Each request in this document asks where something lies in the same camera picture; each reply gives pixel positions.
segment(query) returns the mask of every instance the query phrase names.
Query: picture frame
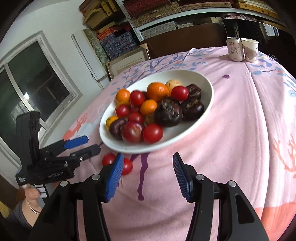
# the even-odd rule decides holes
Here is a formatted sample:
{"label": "picture frame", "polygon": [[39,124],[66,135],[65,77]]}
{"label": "picture frame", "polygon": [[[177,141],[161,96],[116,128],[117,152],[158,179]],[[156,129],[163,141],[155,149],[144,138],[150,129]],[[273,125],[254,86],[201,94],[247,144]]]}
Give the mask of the picture frame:
{"label": "picture frame", "polygon": [[150,60],[147,44],[129,51],[128,53],[119,56],[118,58],[106,63],[111,80],[119,75],[124,70],[132,67],[135,64]]}

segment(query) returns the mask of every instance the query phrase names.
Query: white bowl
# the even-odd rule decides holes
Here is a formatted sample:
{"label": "white bowl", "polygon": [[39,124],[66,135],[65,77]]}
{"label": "white bowl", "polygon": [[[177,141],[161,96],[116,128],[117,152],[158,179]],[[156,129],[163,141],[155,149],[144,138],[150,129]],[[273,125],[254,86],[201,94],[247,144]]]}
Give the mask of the white bowl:
{"label": "white bowl", "polygon": [[147,86],[153,82],[161,82],[165,84],[168,80],[177,79],[184,86],[190,84],[195,84],[202,90],[201,102],[205,107],[205,112],[202,116],[196,121],[182,121],[179,125],[173,127],[164,128],[163,137],[157,143],[147,145],[144,142],[138,144],[129,144],[124,141],[116,140],[106,129],[105,123],[106,120],[115,115],[116,101],[113,101],[108,108],[106,109],[100,123],[100,137],[102,142],[108,146],[110,149],[129,154],[141,154],[151,152],[169,144],[172,144],[187,134],[192,130],[197,128],[200,123],[208,115],[214,100],[214,89],[211,82],[202,74],[190,71],[190,70],[169,70],[161,73],[151,74],[138,82],[132,84],[127,88],[128,91],[132,92],[133,90],[146,91]]}

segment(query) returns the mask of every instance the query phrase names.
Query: white can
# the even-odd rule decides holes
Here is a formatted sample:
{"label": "white can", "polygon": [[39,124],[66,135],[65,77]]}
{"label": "white can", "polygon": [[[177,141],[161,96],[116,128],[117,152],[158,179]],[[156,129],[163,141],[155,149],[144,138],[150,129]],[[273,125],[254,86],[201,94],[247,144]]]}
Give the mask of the white can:
{"label": "white can", "polygon": [[228,48],[228,56],[233,61],[243,61],[244,60],[244,50],[242,47],[242,42],[239,38],[227,37],[226,44]]}

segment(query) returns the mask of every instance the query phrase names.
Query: hand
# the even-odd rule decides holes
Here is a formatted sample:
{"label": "hand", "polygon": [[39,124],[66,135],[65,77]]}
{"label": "hand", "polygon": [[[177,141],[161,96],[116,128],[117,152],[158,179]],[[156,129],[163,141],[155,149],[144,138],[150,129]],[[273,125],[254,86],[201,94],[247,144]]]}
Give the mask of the hand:
{"label": "hand", "polygon": [[28,200],[31,208],[37,212],[41,212],[42,208],[39,206],[39,204],[36,200],[40,196],[38,189],[31,187],[30,185],[27,185],[27,187],[25,189],[25,196],[26,196],[26,199]]}
{"label": "hand", "polygon": [[34,213],[31,208],[37,212],[41,212],[42,208],[39,206],[36,200],[40,196],[40,193],[36,188],[27,185],[25,189],[25,196],[26,199],[22,203],[22,212],[27,222],[33,227],[39,215]]}

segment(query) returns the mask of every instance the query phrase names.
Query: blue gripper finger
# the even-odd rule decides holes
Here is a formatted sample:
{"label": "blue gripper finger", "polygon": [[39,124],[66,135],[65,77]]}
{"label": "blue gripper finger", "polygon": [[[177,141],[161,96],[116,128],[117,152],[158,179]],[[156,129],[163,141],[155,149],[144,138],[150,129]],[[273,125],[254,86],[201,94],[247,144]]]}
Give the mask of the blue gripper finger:
{"label": "blue gripper finger", "polygon": [[74,147],[77,147],[77,146],[87,143],[88,140],[89,140],[89,138],[87,136],[78,137],[73,140],[67,141],[66,144],[64,145],[64,148],[72,149]]}

